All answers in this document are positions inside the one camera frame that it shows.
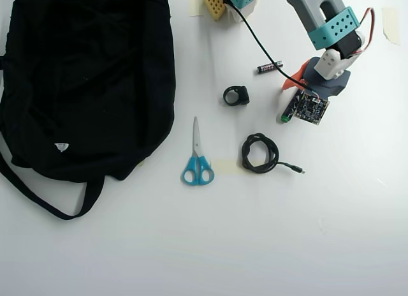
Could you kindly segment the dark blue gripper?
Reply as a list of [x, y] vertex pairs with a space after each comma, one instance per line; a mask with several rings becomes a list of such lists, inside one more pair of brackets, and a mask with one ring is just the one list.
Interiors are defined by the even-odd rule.
[[324, 100], [339, 95], [346, 88], [351, 72], [345, 71], [337, 79], [326, 80], [314, 69], [318, 60], [318, 57], [312, 57], [304, 62], [300, 69], [291, 76], [291, 79], [287, 78], [284, 81], [282, 90], [285, 91], [292, 87], [304, 90], [305, 86], [308, 85]]

